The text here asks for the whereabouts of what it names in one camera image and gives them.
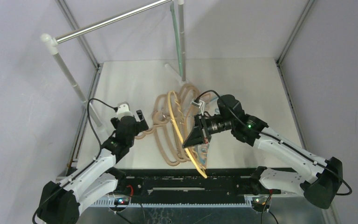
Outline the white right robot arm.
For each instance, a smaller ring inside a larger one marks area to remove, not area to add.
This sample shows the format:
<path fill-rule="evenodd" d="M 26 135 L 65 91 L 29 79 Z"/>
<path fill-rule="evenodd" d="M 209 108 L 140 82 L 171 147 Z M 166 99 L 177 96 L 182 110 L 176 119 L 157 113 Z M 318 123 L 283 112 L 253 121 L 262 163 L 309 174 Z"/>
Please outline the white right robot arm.
<path fill-rule="evenodd" d="M 197 114 L 184 148 L 207 144 L 212 135 L 230 131 L 240 142 L 263 150 L 288 165 L 292 172 L 259 166 L 250 177 L 251 192 L 280 190 L 303 196 L 312 205 L 328 209 L 343 184 L 342 162 L 324 159 L 282 137 L 265 121 L 246 114 L 241 103 L 230 94 L 217 100 L 219 114 Z"/>

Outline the green wire hanger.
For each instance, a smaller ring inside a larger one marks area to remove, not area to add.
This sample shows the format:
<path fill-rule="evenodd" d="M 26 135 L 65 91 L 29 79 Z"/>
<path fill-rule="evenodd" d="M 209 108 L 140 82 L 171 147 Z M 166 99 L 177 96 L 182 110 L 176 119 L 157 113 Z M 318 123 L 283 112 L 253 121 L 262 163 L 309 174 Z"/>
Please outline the green wire hanger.
<path fill-rule="evenodd" d="M 179 66 L 179 76 L 181 81 L 184 82 L 183 60 L 182 60 L 181 45 L 179 39 L 179 27 L 178 27 L 177 17 L 175 14 L 175 6 L 173 1 L 170 4 L 170 12 L 172 16 L 173 30 L 175 36 L 175 46 L 176 46 L 177 60 Z"/>

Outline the yellow wire hanger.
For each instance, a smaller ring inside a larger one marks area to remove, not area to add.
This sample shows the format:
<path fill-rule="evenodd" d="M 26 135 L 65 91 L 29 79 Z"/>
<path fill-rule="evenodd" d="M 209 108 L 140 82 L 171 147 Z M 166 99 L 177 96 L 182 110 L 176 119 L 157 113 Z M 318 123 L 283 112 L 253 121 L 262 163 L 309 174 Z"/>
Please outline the yellow wire hanger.
<path fill-rule="evenodd" d="M 182 134 L 181 134 L 181 131 L 179 130 L 179 126 L 177 124 L 177 121 L 175 119 L 175 116 L 174 116 L 174 113 L 173 113 L 173 109 L 172 109 L 172 104 L 171 104 L 171 95 L 174 96 L 175 100 L 177 100 L 177 95 L 175 93 L 175 91 L 169 91 L 167 93 L 167 98 L 168 98 L 168 102 L 167 102 L 167 105 L 168 105 L 168 111 L 169 111 L 169 114 L 170 114 L 170 118 L 171 118 L 171 121 L 172 121 L 172 125 L 174 127 L 174 130 L 178 136 L 178 139 L 180 141 L 180 143 L 183 143 L 184 140 L 183 140 L 183 137 L 182 137 Z M 193 156 L 193 153 L 192 153 L 192 150 L 190 150 L 189 148 L 185 147 L 184 148 L 186 154 L 188 155 L 188 157 L 190 158 L 190 161 L 192 162 L 192 164 L 194 165 L 195 169 L 198 171 L 198 173 L 203 177 L 203 178 L 207 178 L 207 174 L 205 172 L 205 170 L 202 170 L 201 167 L 198 165 L 198 163 L 196 162 L 196 159 L 194 158 Z"/>

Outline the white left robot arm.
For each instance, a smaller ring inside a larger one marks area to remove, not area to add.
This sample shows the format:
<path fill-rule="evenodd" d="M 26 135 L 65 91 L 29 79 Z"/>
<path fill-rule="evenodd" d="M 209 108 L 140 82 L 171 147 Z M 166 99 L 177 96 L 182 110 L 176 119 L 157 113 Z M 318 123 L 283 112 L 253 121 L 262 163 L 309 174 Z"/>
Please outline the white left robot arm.
<path fill-rule="evenodd" d="M 126 191 L 125 174 L 114 166 L 129 153 L 135 137 L 149 128 L 142 111 L 136 113 L 138 120 L 129 110 L 118 108 L 118 116 L 111 119 L 115 130 L 92 162 L 61 181 L 50 181 L 43 187 L 33 223 L 38 217 L 47 224 L 75 224 L 81 214 L 105 194 L 120 195 Z"/>

